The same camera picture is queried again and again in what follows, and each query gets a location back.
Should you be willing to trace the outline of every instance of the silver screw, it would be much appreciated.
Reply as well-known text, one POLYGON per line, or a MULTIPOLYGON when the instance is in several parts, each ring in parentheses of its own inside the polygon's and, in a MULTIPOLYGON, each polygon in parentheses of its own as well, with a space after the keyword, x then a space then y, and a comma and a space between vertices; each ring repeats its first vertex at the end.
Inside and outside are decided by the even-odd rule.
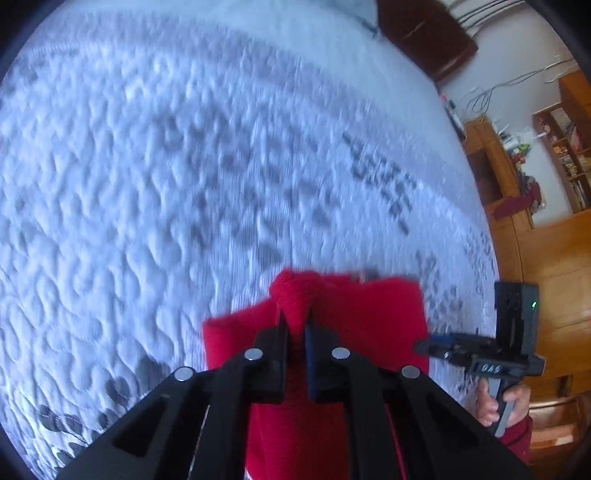
POLYGON ((175 373, 174 377, 180 381, 184 382, 193 376, 193 369, 190 367, 181 367, 175 373))
POLYGON ((259 360, 259 358, 262 358, 262 350, 260 348, 249 348, 244 352, 244 358, 251 361, 259 360))
POLYGON ((351 355, 351 352, 349 352, 349 350, 346 349, 344 346, 338 346, 332 351, 333 358, 336 358, 337 360, 344 360, 345 358, 349 358, 349 355, 351 355))
POLYGON ((414 365, 406 365, 402 368, 400 373, 402 373, 402 376, 406 378, 418 378, 418 376, 421 374, 421 371, 414 365))

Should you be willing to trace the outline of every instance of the maroon sleeve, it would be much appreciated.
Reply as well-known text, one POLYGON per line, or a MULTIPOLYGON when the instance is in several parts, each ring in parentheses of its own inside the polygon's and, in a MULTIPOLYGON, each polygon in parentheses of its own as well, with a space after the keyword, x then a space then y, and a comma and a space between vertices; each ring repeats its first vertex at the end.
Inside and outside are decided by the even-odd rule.
POLYGON ((501 442, 525 463, 530 460, 530 442, 533 425, 534 422, 528 415, 518 424, 508 428, 501 437, 501 442))

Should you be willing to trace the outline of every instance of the white quilt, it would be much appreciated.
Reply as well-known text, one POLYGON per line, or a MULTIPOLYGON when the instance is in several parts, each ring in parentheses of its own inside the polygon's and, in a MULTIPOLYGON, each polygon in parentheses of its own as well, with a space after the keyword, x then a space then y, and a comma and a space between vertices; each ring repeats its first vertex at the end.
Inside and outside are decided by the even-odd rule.
MULTIPOLYGON (((473 179, 266 41, 58 12, 0 102, 0 421, 40 479, 174 368, 205 369, 201 322, 285 266, 411 275, 432 331, 494 333, 473 179)), ((461 371, 431 376, 468 403, 461 371)))

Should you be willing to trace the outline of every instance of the white wall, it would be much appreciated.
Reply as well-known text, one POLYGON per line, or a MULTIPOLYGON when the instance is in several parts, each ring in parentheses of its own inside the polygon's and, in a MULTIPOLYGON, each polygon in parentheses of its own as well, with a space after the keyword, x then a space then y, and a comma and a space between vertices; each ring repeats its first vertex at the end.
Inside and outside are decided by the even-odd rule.
MULTIPOLYGON (((485 0, 469 0, 452 13, 472 9, 475 2, 476 5, 487 3, 485 0)), ((460 109, 473 96, 468 93, 474 87, 488 89, 523 73, 541 69, 557 59, 571 57, 550 25, 528 5, 497 16, 478 31, 474 39, 479 47, 476 57, 442 85, 443 92, 460 109)), ((556 67, 547 75, 548 79, 564 71, 564 67, 556 67)), ((509 125, 509 131, 518 132, 532 126, 532 113, 559 101, 558 82, 545 84, 543 74, 540 74, 518 86, 495 90, 488 116, 497 119, 499 127, 509 125)), ((547 204, 545 210, 534 215, 535 225, 572 214, 556 169, 539 142, 533 146, 524 171, 536 178, 547 204)))

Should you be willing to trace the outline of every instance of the cable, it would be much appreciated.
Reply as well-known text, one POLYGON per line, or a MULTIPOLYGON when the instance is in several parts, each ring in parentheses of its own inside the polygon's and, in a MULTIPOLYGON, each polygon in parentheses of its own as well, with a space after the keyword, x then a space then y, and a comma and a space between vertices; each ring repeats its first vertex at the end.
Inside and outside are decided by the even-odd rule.
POLYGON ((478 13, 484 12, 486 10, 488 10, 489 8, 495 7, 496 5, 499 4, 503 4, 505 2, 510 2, 511 0, 495 0, 493 2, 489 2, 485 5, 481 5, 478 8, 474 8, 472 10, 469 10, 468 12, 463 13, 462 15, 460 15, 457 20, 458 22, 462 23, 463 19, 465 19, 466 17, 470 18, 473 17, 474 15, 470 15, 470 14, 475 14, 477 15, 478 13))
MULTIPOLYGON (((574 58, 570 58, 567 60, 562 60, 560 62, 557 62, 552 65, 552 68, 557 67, 558 65, 562 65, 563 63, 570 62, 570 61, 574 61, 574 58)), ((491 106, 492 94, 494 93, 495 90, 502 88, 502 87, 513 87, 513 86, 519 85, 520 83, 523 83, 526 80, 529 80, 530 78, 544 72, 547 69, 548 69, 548 67, 545 67, 545 68, 539 69, 539 70, 533 70, 532 72, 524 73, 524 74, 519 75, 518 77, 515 77, 515 78, 508 80, 506 82, 498 83, 497 85, 489 88, 488 90, 483 90, 481 93, 479 93, 475 97, 468 100, 468 103, 466 104, 466 107, 464 109, 462 109, 462 112, 466 113, 466 112, 468 112, 468 110, 471 110, 472 113, 478 113, 479 115, 485 115, 488 112, 489 107, 491 106)))
POLYGON ((484 17, 479 18, 473 24, 468 25, 467 27, 464 27, 464 29, 465 30, 470 30, 471 28, 474 28, 475 26, 477 26, 483 20, 486 20, 487 18, 492 17, 493 15, 497 14, 498 12, 509 10, 510 7, 514 7, 516 5, 523 4, 523 3, 525 3, 525 0, 518 0, 518 1, 513 2, 511 4, 503 5, 501 8, 498 8, 496 10, 493 10, 492 12, 487 13, 484 17))

